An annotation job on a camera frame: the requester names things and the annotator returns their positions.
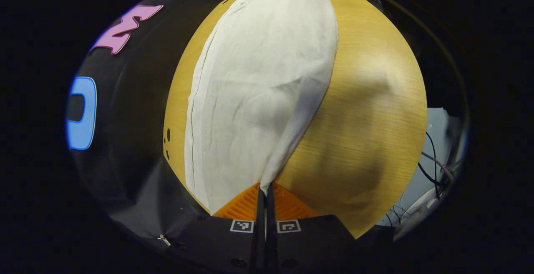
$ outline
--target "pink letter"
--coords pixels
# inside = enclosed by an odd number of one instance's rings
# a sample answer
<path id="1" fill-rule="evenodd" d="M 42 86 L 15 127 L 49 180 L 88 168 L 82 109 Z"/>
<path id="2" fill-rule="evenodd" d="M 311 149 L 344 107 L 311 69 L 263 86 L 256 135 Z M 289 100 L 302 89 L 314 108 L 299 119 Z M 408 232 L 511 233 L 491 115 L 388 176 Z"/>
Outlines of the pink letter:
<path id="1" fill-rule="evenodd" d="M 120 33 L 124 33 L 126 31 L 132 31 L 137 29 L 139 27 L 139 24 L 134 19 L 134 17 L 139 18 L 140 21 L 144 21 L 151 16 L 153 16 L 156 12 L 158 12 L 163 5 L 158 6 L 136 6 L 132 8 L 130 11 L 128 11 L 126 14 L 124 14 L 121 17 L 121 23 L 118 25 L 115 25 L 108 29 L 102 36 L 97 40 L 93 48 L 93 50 L 96 47 L 101 48 L 110 48 L 112 54 L 117 54 L 122 47 L 126 44 L 128 39 L 130 38 L 130 33 L 126 33 L 122 36 L 115 36 Z"/>

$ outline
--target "black wire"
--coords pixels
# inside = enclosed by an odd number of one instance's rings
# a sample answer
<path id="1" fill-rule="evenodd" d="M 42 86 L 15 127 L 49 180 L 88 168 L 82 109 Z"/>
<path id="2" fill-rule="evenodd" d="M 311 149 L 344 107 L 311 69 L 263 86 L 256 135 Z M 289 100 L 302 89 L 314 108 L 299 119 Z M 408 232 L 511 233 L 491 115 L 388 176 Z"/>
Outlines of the black wire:
<path id="1" fill-rule="evenodd" d="M 398 213 L 395 211 L 395 208 L 392 209 L 393 213 L 397 216 L 397 219 L 399 219 L 399 225 L 401 223 L 401 217 L 399 217 Z"/>
<path id="2" fill-rule="evenodd" d="M 389 225 L 391 225 L 391 227 L 393 227 L 393 222 L 391 221 L 391 218 L 389 217 L 389 215 L 386 214 L 385 216 L 388 217 L 388 219 L 389 219 Z"/>
<path id="3" fill-rule="evenodd" d="M 434 159 L 437 159 L 437 157 L 436 157 L 436 148 L 433 146 L 432 137 L 431 137 L 431 135 L 429 135 L 429 133 L 427 131 L 425 131 L 425 133 L 427 134 L 428 138 L 431 140 L 432 151 L 434 152 Z M 434 161 L 434 180 L 435 181 L 437 181 L 437 170 L 436 170 L 436 167 L 437 167 L 437 163 Z M 439 200 L 439 191 L 437 190 L 437 184 L 434 184 L 434 188 L 436 189 L 436 198 L 437 198 L 437 200 Z"/>
<path id="4" fill-rule="evenodd" d="M 425 169 L 423 169 L 423 167 L 421 166 L 421 163 L 417 163 L 417 166 L 419 166 L 419 169 L 421 169 L 422 173 L 427 177 L 428 180 L 430 180 L 432 183 L 434 183 L 435 185 L 438 185 L 438 186 L 445 186 L 443 183 L 439 182 L 439 181 L 435 181 L 434 179 L 432 179 L 432 177 L 430 177 L 427 172 L 425 171 Z"/>
<path id="5" fill-rule="evenodd" d="M 408 211 L 407 211 L 406 209 L 402 208 L 402 207 L 401 207 L 401 206 L 399 206 L 399 205 L 396 205 L 396 204 L 395 204 L 395 205 L 393 205 L 393 209 L 395 209 L 395 207 L 398 207 L 398 208 L 400 208 L 400 209 L 401 209 L 401 211 L 404 211 L 404 213 L 406 213 L 406 214 L 408 214 L 408 215 L 410 215 L 410 216 L 412 215 L 412 214 L 411 214 L 411 213 L 409 213 L 409 212 L 408 212 Z"/>

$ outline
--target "blue letter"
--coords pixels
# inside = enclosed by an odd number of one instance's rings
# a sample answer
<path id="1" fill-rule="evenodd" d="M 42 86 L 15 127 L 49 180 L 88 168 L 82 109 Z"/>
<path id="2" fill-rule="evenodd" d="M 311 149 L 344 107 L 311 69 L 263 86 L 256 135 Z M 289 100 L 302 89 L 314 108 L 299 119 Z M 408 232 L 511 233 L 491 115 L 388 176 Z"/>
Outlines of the blue letter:
<path id="1" fill-rule="evenodd" d="M 69 147 L 86 150 L 91 146 L 95 134 L 97 115 L 97 86 L 89 77 L 76 77 L 72 84 L 71 95 L 82 95 L 85 106 L 80 122 L 67 120 L 67 139 Z"/>

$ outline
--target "colorful letter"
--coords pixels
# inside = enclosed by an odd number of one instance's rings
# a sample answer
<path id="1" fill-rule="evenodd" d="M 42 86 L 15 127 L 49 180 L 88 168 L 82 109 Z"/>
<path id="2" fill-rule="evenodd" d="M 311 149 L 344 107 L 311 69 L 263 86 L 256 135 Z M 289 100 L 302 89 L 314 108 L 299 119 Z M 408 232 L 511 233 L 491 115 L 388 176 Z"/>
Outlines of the colorful letter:
<path id="1" fill-rule="evenodd" d="M 163 5 L 158 6 L 136 6 L 132 10 L 128 11 L 121 17 L 121 23 L 108 29 L 95 43 L 93 48 L 110 48 L 112 54 L 117 54 L 124 47 L 130 33 L 126 33 L 122 36 L 115 36 L 126 31 L 132 31 L 139 27 L 139 23 L 134 17 L 139 18 L 140 21 L 145 21 L 158 12 Z"/>
<path id="2" fill-rule="evenodd" d="M 82 120 L 79 122 L 67 120 L 67 139 L 69 147 L 86 150 L 91 146 L 95 134 L 95 120 L 97 114 L 97 86 L 89 77 L 76 77 L 72 84 L 71 95 L 82 95 L 85 106 Z"/>

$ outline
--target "wood grain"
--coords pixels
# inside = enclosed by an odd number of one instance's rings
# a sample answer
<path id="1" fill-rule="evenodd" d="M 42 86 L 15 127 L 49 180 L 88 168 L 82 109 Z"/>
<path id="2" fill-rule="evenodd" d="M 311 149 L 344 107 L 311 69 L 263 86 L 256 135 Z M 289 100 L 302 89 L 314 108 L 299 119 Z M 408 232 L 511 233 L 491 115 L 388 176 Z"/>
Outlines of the wood grain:
<path id="1" fill-rule="evenodd" d="M 235 0 L 221 2 L 185 49 L 169 92 L 163 143 L 185 184 L 184 134 L 192 75 L 204 42 Z M 326 95 L 276 181 L 354 237 L 395 204 L 419 160 L 426 129 L 421 71 L 395 26 L 366 0 L 331 0 L 338 52 Z"/>

